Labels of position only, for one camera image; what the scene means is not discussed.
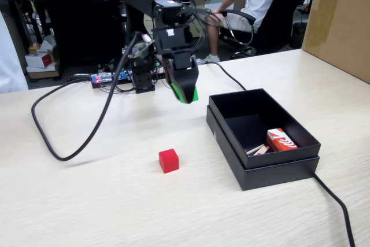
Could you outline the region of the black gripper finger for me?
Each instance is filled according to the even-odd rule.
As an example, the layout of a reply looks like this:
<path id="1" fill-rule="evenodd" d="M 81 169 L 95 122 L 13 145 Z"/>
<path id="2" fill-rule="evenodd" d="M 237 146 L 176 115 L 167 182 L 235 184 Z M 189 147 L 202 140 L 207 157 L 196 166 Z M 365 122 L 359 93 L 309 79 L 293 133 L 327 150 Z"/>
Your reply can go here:
<path id="1" fill-rule="evenodd" d="M 196 82 L 198 79 L 198 67 L 174 71 L 175 84 L 180 89 L 184 104 L 190 104 L 198 99 Z"/>
<path id="2" fill-rule="evenodd" d="M 178 86 L 175 84 L 175 77 L 174 77 L 174 68 L 173 68 L 173 59 L 171 58 L 164 58 L 164 69 L 165 69 L 165 76 L 166 81 L 169 84 L 171 90 L 173 91 L 175 97 L 177 100 L 179 100 L 181 103 L 185 103 L 183 95 L 178 88 Z"/>

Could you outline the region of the black gripper motor block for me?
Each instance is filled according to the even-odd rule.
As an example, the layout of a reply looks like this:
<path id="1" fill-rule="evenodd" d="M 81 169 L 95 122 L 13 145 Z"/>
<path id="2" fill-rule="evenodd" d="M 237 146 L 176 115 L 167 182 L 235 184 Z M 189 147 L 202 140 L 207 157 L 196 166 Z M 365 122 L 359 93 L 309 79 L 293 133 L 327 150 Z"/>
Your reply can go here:
<path id="1" fill-rule="evenodd" d="M 154 28 L 153 38 L 165 70 L 197 69 L 189 25 Z"/>

